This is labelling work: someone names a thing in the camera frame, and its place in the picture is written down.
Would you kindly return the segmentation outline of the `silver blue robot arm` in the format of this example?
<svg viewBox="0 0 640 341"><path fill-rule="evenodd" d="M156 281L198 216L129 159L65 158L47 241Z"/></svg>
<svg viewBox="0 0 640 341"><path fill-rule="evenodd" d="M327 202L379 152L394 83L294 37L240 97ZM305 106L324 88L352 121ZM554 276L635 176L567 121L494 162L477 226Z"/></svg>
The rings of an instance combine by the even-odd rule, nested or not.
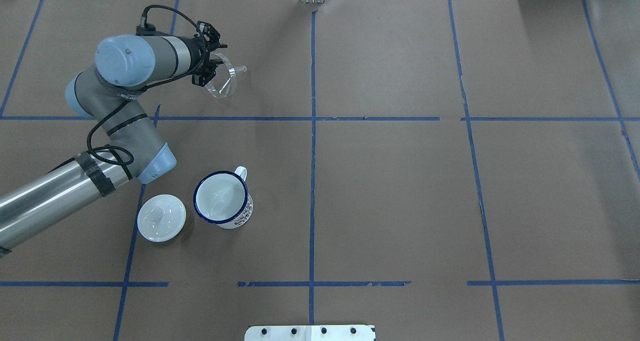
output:
<svg viewBox="0 0 640 341"><path fill-rule="evenodd" d="M215 76L211 54L219 35L174 36L149 31L100 41L94 65L67 85L67 104L96 120L84 151L1 198L1 256L136 179L149 184L176 166L139 98L153 87L192 77L203 87Z"/></svg>

